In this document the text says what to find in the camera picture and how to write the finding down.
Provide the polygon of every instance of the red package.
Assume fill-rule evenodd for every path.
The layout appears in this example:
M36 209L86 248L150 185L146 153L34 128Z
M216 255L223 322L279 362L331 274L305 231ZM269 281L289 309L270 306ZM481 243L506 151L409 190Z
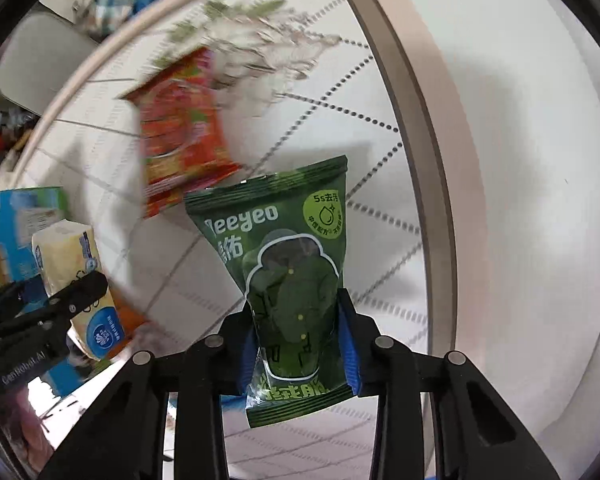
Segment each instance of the red package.
M240 168L226 150L210 88L213 55L199 48L123 97L140 111L146 218Z

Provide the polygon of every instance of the silver screw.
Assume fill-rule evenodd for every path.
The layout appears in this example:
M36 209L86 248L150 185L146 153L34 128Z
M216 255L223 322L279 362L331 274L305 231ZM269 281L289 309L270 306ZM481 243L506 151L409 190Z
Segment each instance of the silver screw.
M446 356L449 362L454 365L463 365L466 362L466 357L462 352L449 352Z
M218 348L224 344L224 338L218 334L212 334L206 337L205 345L209 348Z
M132 357L132 360L135 365L142 366L151 360L151 354L142 350L141 352L136 352Z
M376 346L378 348L391 348L394 345L394 340L387 335L379 335L376 337Z

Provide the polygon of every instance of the green package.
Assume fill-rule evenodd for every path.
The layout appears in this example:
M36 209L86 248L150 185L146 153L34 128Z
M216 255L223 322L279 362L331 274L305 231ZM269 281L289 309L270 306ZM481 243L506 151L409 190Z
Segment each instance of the green package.
M259 352L252 428L352 397L336 332L347 157L192 192L187 213L249 302Z

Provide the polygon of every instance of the patterned tablecloth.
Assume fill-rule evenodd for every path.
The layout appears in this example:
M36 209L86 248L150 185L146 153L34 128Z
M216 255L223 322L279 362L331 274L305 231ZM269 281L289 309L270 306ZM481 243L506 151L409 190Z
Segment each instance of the patterned tablecloth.
M265 2L267 0L225 0ZM336 34L307 79L258 117L222 111L240 178L289 170L345 153L347 257L344 280L360 312L385 334L426 352L424 258L404 146L381 73L346 0L286 0L308 13L306 30ZM242 295L184 206L142 218L138 117L117 99L151 73L169 31L195 22L203 2L168 16L129 43L84 85L37 146L20 185L63 186L74 219L92 224L105 270L136 307L182 342L213 333ZM224 417L236 478L368 478L375 399L351 399L313 415L249 430ZM173 443L166 443L172 453Z

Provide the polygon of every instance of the yellow tissue package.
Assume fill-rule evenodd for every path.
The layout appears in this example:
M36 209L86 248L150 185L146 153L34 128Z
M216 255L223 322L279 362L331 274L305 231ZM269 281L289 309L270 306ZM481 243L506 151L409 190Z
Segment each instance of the yellow tissue package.
M52 296L92 270L102 270L100 255L89 225L59 221L31 238L33 254ZM77 343L90 357L103 359L125 337L111 293L72 319Z

